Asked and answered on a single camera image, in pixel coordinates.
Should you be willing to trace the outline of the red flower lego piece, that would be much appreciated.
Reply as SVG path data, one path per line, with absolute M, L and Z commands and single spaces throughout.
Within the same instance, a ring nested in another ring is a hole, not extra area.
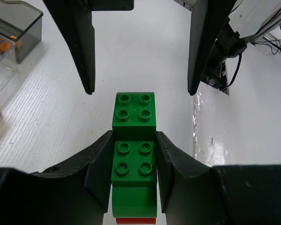
M 156 218 L 116 218 L 118 225 L 155 225 Z

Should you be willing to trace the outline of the grey transparent bin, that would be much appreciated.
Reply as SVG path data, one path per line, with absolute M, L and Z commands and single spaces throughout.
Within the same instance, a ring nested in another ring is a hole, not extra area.
M 42 39 L 43 12 L 22 0 L 0 0 L 0 35 L 15 42 L 22 63 Z

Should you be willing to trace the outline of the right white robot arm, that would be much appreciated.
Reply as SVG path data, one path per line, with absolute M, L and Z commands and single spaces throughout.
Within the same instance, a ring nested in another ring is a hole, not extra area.
M 44 2 L 73 57 L 87 94 L 95 90 L 95 11 L 131 11 L 132 0 L 46 0 Z M 227 58 L 241 55 L 247 44 L 281 24 L 281 0 L 181 0 L 191 11 L 188 93 L 200 82 L 226 85 L 218 74 Z

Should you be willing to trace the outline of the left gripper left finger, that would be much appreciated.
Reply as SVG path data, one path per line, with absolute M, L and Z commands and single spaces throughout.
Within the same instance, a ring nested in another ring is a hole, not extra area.
M 100 225 L 108 210 L 114 135 L 43 172 L 0 168 L 0 225 Z

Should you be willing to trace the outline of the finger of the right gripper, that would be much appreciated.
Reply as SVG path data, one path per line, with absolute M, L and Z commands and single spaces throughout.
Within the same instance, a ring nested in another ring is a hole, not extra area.
M 188 93 L 196 94 L 207 65 L 212 46 L 226 23 L 235 0 L 198 0 L 191 15 Z

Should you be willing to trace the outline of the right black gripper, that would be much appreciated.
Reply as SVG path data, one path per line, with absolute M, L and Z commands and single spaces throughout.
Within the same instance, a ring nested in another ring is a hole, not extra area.
M 45 0 L 70 50 L 85 92 L 95 91 L 95 31 L 91 11 L 131 11 L 134 0 Z

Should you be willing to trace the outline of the orange lego brick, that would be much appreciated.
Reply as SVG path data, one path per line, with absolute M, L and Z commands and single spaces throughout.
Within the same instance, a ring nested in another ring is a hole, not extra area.
M 6 53 L 9 50 L 10 47 L 11 47 L 10 43 L 3 42 L 2 44 L 0 44 L 0 52 Z

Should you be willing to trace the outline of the clear transparent bin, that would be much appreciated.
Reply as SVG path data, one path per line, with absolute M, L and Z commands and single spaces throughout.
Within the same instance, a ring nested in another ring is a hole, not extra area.
M 6 53 L 0 52 L 0 93 L 4 90 L 17 71 L 15 43 L 0 35 L 0 44 L 8 42 L 11 47 Z

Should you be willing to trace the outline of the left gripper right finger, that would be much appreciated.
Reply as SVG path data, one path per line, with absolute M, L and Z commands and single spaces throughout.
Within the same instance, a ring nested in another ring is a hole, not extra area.
M 281 225 L 281 165 L 209 167 L 156 134 L 162 213 L 169 225 Z

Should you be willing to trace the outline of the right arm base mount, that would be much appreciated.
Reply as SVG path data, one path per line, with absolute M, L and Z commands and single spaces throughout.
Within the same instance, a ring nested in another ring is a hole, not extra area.
M 226 61 L 218 67 L 205 68 L 200 81 L 229 96 Z

